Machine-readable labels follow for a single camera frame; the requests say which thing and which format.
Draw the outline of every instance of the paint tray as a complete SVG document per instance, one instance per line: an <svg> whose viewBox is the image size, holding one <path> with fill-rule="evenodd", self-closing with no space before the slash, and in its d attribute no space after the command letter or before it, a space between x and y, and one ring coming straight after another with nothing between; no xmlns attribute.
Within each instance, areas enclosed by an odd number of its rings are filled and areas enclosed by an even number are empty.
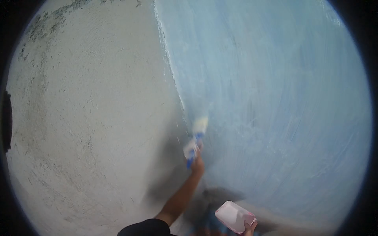
<svg viewBox="0 0 378 236"><path fill-rule="evenodd" d="M244 221L250 226L256 221L254 214L231 201L227 201L220 206L220 208L215 211L215 216L220 222L227 226L227 228L237 234L242 234L245 231Z"/></svg>

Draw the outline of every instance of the hand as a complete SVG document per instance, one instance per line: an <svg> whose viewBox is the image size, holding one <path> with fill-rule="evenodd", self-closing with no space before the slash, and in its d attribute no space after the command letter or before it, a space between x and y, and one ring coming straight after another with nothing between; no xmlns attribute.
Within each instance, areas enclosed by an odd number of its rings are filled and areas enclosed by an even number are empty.
<svg viewBox="0 0 378 236"><path fill-rule="evenodd" d="M195 153L197 156L194 159L193 163L190 165L190 168L192 169L192 174L199 174L202 176L205 172L205 166L201 158L201 149L196 149Z"/></svg>
<svg viewBox="0 0 378 236"><path fill-rule="evenodd" d="M245 227L244 236L253 236L253 231L255 231L256 225L257 225L257 221L255 221L252 224L252 226L249 226L249 224L246 221L244 221L244 227Z"/></svg>

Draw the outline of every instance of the wall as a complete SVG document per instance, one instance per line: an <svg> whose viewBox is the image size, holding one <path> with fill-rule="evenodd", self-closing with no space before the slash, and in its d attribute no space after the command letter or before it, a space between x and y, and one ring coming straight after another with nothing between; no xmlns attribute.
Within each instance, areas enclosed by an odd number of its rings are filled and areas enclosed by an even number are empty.
<svg viewBox="0 0 378 236"><path fill-rule="evenodd" d="M156 180L180 164L187 174L153 5L136 6L46 1L15 50L7 159L40 235L116 235L161 210L166 196L149 194Z"/></svg>
<svg viewBox="0 0 378 236"><path fill-rule="evenodd" d="M209 116L209 186L258 219L333 232L372 136L358 50L325 1L157 0L186 120Z"/></svg>

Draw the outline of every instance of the blue paint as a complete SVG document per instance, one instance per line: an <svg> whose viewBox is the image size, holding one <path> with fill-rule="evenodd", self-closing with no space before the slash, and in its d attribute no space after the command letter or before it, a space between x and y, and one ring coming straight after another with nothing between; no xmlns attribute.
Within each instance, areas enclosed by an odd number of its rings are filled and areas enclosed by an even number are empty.
<svg viewBox="0 0 378 236"><path fill-rule="evenodd" d="M335 11L300 0L158 0L156 10L186 120L209 117L209 185L338 226L366 171L372 108Z"/></svg>

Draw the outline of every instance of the white wall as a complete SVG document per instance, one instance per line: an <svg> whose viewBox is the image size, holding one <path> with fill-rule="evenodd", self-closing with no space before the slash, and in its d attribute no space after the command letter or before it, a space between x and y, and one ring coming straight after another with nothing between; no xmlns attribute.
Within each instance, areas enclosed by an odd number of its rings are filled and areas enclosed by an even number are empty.
<svg viewBox="0 0 378 236"><path fill-rule="evenodd" d="M184 166L186 124L152 3L136 6L47 1L15 51L8 165L41 235L116 235L180 184L154 196Z"/></svg>

